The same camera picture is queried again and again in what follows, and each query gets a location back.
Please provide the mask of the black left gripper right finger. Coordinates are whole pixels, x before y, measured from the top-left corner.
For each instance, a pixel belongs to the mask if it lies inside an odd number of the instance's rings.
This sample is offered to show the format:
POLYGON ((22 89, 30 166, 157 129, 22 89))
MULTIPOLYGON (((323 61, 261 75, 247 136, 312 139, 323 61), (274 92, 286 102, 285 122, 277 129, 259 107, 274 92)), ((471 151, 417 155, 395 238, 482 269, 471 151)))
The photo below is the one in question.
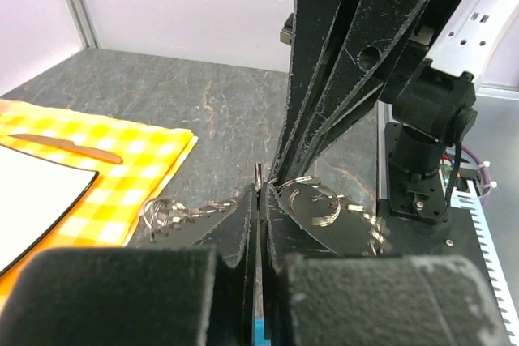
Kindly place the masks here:
POLYGON ((264 185, 259 205, 265 335, 272 345, 331 344, 321 311, 305 313, 292 322, 284 267, 285 257, 291 254, 309 258, 336 258, 338 254, 293 219, 274 185, 264 185))

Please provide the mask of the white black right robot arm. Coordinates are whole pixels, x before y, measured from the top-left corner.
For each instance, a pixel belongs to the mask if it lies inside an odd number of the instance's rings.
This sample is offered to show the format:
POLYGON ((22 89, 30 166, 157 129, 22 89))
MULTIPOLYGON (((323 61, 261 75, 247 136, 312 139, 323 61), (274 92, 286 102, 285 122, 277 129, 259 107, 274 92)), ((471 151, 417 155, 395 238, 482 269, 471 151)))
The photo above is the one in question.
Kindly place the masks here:
POLYGON ((438 224, 453 188, 440 158, 474 125, 476 92, 518 0, 293 0, 285 125, 271 176, 284 183, 378 102, 401 124, 387 154, 394 214, 438 224))

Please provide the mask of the metal key organizer blue handle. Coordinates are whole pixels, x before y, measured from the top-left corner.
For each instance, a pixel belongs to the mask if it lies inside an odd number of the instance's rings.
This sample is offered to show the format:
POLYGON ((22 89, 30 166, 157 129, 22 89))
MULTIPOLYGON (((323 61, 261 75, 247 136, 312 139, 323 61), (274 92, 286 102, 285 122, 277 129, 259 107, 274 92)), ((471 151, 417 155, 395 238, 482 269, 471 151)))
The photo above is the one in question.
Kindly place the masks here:
POLYGON ((172 257, 179 272, 161 313, 170 345, 248 345, 261 292, 266 338, 275 345, 388 345, 396 337, 379 277, 390 230, 312 176, 260 183, 202 208, 148 200, 140 217, 151 238, 209 216, 220 221, 172 257))

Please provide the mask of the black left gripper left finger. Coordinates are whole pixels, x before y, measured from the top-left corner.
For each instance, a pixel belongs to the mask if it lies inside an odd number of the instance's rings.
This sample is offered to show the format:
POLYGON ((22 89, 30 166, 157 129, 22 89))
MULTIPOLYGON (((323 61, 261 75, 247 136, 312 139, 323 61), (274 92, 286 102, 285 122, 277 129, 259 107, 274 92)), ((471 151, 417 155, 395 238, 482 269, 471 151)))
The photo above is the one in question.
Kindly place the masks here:
POLYGON ((257 206, 255 185, 249 184, 226 215, 194 242, 217 252, 207 345, 253 344, 257 206))

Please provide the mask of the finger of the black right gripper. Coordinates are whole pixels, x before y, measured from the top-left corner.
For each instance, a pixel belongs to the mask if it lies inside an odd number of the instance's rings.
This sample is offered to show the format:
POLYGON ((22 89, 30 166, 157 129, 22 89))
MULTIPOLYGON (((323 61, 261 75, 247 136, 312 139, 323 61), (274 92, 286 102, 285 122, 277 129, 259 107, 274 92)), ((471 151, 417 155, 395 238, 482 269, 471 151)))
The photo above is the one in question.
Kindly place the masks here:
POLYGON ((285 122, 271 178, 302 172, 303 145, 315 107, 337 60, 359 0, 294 0, 285 122))

